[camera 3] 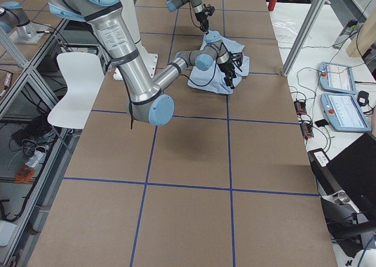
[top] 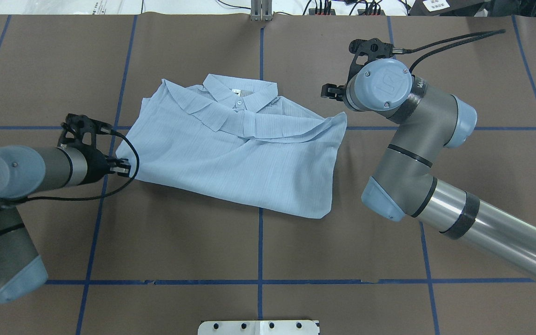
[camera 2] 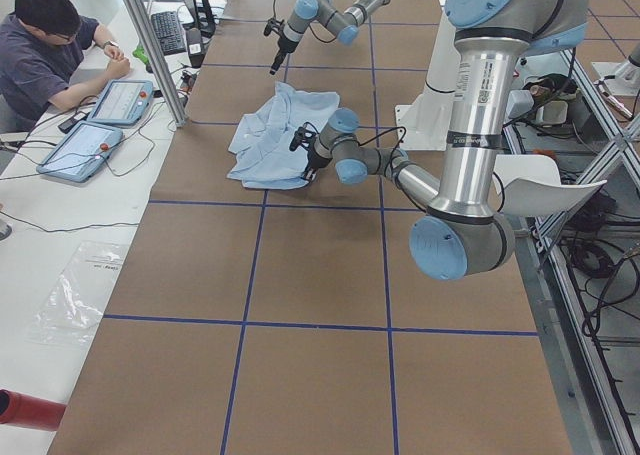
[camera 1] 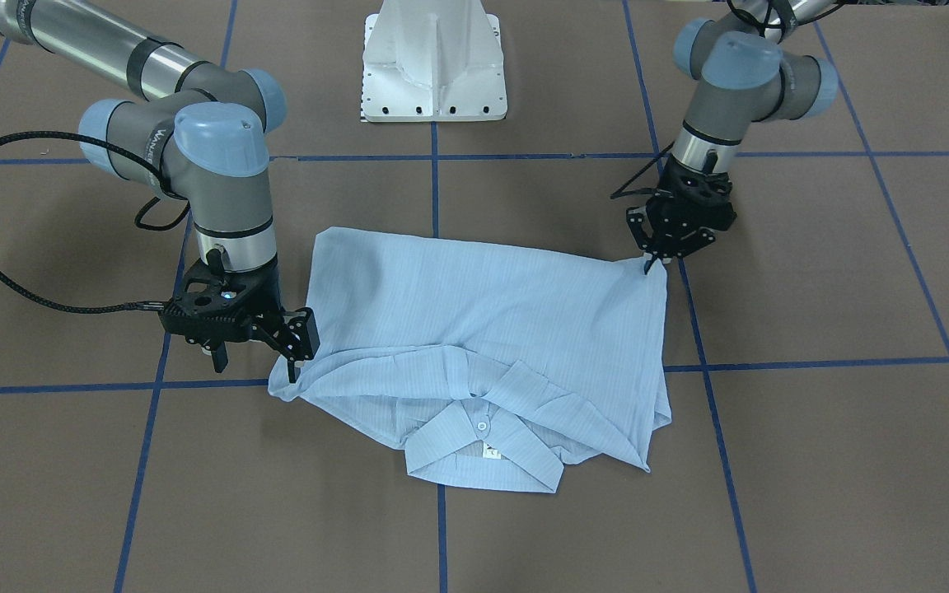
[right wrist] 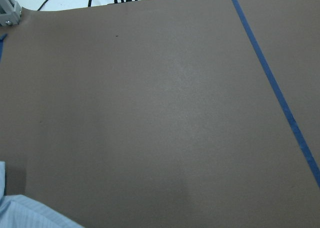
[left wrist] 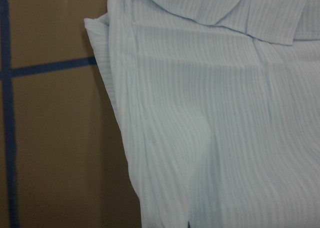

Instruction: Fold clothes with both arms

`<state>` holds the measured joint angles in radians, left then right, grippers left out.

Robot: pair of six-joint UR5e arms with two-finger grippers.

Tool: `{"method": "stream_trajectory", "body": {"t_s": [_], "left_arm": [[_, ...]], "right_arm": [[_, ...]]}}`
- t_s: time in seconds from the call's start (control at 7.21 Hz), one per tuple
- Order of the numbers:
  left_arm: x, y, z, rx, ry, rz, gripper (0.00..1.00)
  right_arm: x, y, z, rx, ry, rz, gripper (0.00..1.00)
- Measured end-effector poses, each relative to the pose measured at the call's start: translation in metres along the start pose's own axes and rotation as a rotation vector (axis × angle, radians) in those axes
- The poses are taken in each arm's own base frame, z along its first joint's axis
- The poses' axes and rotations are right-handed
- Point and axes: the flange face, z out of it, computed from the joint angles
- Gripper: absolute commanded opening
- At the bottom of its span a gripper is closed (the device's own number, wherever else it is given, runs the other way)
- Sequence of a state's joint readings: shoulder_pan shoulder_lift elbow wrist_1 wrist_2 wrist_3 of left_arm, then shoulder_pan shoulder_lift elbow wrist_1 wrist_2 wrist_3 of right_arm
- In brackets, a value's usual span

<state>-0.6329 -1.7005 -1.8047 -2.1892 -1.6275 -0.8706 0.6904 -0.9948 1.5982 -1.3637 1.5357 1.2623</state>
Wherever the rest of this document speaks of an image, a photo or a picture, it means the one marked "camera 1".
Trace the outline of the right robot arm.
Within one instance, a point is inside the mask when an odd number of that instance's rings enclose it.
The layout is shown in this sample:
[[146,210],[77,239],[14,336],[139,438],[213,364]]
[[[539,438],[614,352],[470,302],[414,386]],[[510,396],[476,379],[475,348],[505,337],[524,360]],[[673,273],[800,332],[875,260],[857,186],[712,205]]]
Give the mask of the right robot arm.
[[286,311],[280,300],[266,145],[288,112],[278,82],[260,70],[227,71],[84,1],[0,1],[0,36],[40,46],[135,95],[91,105],[75,133],[14,133],[0,138],[0,147],[75,140],[101,171],[148,185],[154,202],[184,202],[181,218],[193,222],[199,247],[168,301],[67,306],[1,270],[0,282],[69,314],[154,312],[166,333],[210,354],[217,372],[227,366],[229,343],[267,344],[296,381],[298,365],[319,349],[319,335],[311,309]]

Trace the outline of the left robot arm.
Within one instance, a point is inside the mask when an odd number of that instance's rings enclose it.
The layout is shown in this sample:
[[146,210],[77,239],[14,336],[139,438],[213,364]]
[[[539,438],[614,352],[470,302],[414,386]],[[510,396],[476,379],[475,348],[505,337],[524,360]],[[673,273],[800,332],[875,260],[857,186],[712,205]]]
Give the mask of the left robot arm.
[[728,176],[749,127],[817,116],[839,93],[831,63],[783,49],[799,27],[836,11],[836,1],[731,1],[718,20],[683,27],[674,63],[696,82],[677,138],[664,150],[647,202],[626,213],[647,265],[715,243],[736,213]]

